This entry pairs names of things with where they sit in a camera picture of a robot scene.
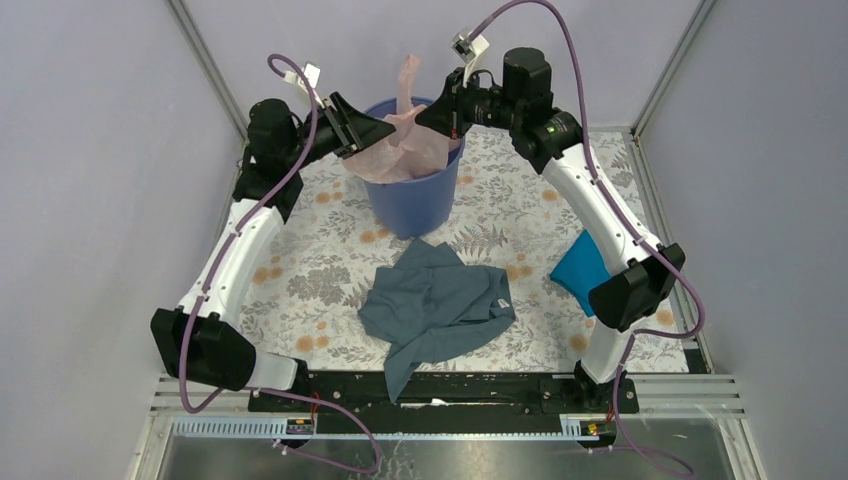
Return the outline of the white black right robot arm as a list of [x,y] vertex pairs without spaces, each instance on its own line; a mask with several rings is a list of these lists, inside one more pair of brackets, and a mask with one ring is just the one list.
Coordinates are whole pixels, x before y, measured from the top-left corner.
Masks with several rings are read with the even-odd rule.
[[477,49],[465,42],[454,49],[464,66],[446,77],[440,96],[415,121],[451,139],[473,125],[507,131],[518,155],[577,214],[610,276],[588,293],[597,324],[574,370],[575,402],[597,412],[613,398],[627,341],[668,297],[675,283],[668,269],[681,268],[685,254],[677,244],[663,245],[610,187],[582,126],[554,106],[552,69],[540,50],[509,50],[502,84],[483,87],[473,68]]

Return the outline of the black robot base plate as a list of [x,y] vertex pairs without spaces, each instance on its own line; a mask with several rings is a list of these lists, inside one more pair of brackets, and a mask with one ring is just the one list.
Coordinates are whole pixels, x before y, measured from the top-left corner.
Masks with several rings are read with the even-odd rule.
[[260,393],[252,413],[303,413],[320,434],[356,433],[358,427],[331,409],[338,404],[378,434],[547,434],[561,430],[560,415],[601,421],[636,414],[633,381],[594,387],[571,374],[417,372],[398,401],[389,401],[381,372],[311,371],[295,383],[297,399]]

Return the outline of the blue plastic trash bin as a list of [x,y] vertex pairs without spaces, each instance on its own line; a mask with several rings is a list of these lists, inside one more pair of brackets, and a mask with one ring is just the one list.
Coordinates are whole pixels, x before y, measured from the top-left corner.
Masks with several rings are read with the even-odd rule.
[[[427,107],[431,101],[412,96],[412,103]],[[396,112],[396,98],[367,110],[368,115],[381,120]],[[401,239],[427,234],[446,222],[454,203],[462,149],[460,142],[459,147],[449,153],[445,169],[422,178],[393,184],[364,180],[376,218]]]

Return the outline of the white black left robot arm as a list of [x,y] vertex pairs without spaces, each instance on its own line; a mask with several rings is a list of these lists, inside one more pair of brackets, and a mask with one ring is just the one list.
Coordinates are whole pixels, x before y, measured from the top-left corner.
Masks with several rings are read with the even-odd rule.
[[339,93],[299,118],[280,99],[249,112],[248,143],[224,230],[189,292],[159,308],[150,327],[166,372],[225,390],[272,389],[288,411],[309,401],[303,362],[263,352],[239,331],[239,315],[262,255],[303,188],[299,171],[327,155],[346,159],[393,134],[393,125],[351,106]]

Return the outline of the pink plastic trash bag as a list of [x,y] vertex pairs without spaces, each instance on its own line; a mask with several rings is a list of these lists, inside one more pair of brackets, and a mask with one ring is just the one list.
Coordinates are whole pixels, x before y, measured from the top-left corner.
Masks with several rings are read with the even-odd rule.
[[420,66],[420,58],[409,54],[398,74],[398,95],[395,114],[383,120],[395,127],[395,132],[363,152],[344,159],[342,165],[350,173],[375,184],[393,184],[422,178],[446,168],[448,155],[459,147],[452,140],[415,123],[423,105],[412,103],[412,88]]

